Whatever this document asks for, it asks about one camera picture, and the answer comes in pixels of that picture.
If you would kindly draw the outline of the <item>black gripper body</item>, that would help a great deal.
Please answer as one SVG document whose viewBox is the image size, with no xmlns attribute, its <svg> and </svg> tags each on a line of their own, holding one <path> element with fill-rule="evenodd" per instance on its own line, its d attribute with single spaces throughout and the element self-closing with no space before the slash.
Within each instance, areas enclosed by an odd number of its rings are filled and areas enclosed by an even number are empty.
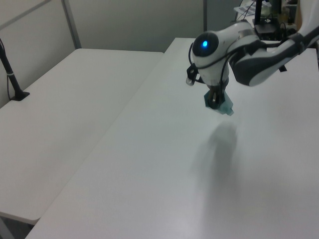
<svg viewBox="0 0 319 239">
<path fill-rule="evenodd" d="M 224 95 L 224 85 L 208 86 L 209 87 L 209 98 L 221 98 Z"/>
</svg>

